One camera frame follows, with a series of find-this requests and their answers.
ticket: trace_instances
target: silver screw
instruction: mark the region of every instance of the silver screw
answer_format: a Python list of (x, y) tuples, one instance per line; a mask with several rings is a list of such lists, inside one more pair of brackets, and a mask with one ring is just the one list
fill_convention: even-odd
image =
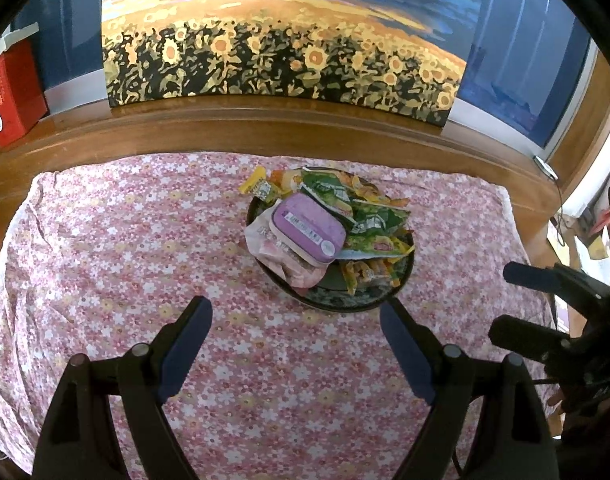
[(86, 359), (87, 356), (85, 354), (76, 354), (69, 360), (69, 363), (72, 366), (80, 366), (86, 361)]
[(149, 352), (149, 345), (147, 343), (138, 343), (131, 348), (131, 353), (136, 357), (143, 357), (143, 355), (147, 355), (147, 352)]
[(447, 357), (451, 357), (452, 359), (460, 357), (462, 354), (462, 350), (456, 345), (445, 345), (445, 348), (443, 348), (442, 351)]
[(520, 357), (518, 354), (512, 352), (511, 354), (509, 354), (507, 356), (507, 360), (514, 366), (521, 366), (522, 365), (522, 357)]

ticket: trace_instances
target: floral tablecloth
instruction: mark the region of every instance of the floral tablecloth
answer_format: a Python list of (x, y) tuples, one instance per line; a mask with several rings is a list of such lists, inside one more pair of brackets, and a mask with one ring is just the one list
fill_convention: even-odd
[[(378, 310), (306, 308), (247, 253), (250, 198), (238, 186), (257, 164), (337, 166), (409, 197), (416, 264), (399, 297), (441, 341), (498, 359), (504, 352), (486, 336), (496, 316), (551, 322), (543, 296), (502, 279), (504, 264), (526, 255), (506, 191), (480, 179), (232, 153), (40, 174), (0, 254), (0, 448), (18, 465), (32, 469), (71, 355), (123, 354), (201, 294), (213, 302), (213, 326), (164, 407), (201, 479), (391, 478), (428, 409), (405, 383)], [(120, 402), (113, 410), (130, 474), (143, 479)]]

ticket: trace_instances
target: painting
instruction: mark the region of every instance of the painting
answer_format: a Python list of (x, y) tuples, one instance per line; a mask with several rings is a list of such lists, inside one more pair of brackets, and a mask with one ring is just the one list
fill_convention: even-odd
[(261, 94), (443, 126), (481, 0), (102, 0), (111, 106)]

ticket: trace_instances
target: purple tin box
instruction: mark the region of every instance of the purple tin box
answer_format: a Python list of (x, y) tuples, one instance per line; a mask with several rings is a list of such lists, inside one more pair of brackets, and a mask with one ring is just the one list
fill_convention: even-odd
[(294, 193), (278, 204), (270, 228), (315, 267), (325, 267), (334, 261), (346, 236), (342, 224), (304, 193)]

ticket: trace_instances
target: round tray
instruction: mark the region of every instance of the round tray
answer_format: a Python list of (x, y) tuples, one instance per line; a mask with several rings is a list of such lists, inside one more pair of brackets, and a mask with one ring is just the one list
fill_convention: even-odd
[[(251, 224), (256, 217), (262, 213), (267, 204), (254, 197), (252, 203), (247, 210), (246, 224)], [(405, 237), (401, 237), (406, 244), (412, 246), (414, 238), (411, 233)], [(328, 310), (331, 312), (361, 312), (378, 307), (381, 303), (395, 296), (398, 291), (405, 286), (414, 268), (414, 253), (401, 258), (394, 264), (398, 276), (400, 277), (400, 286), (390, 285), (374, 285), (366, 286), (356, 290), (356, 294), (351, 296), (347, 292), (347, 286), (342, 276), (341, 267), (338, 262), (333, 262), (327, 267), (327, 272), (323, 279), (317, 285), (311, 287), (304, 296), (301, 296), (293, 288), (291, 288), (283, 279), (279, 278), (274, 272), (268, 269), (267, 266), (256, 260), (261, 266), (261, 269), (269, 276), (269, 278), (278, 285), (282, 290), (289, 294), (292, 298), (308, 304), (314, 308)]]

